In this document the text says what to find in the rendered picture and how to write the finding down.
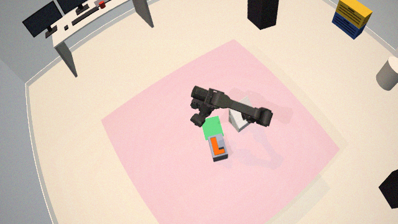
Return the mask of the orange l-shaped part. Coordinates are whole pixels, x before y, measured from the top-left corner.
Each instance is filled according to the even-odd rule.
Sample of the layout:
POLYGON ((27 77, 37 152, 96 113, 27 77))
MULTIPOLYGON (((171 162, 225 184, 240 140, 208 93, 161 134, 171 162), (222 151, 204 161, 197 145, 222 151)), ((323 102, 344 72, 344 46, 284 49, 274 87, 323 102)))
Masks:
POLYGON ((215 156, 225 153, 224 149, 220 149, 220 150, 218 149, 218 145, 216 143, 216 137, 215 138, 211 138, 211 143, 213 145, 213 152, 214 152, 215 156))

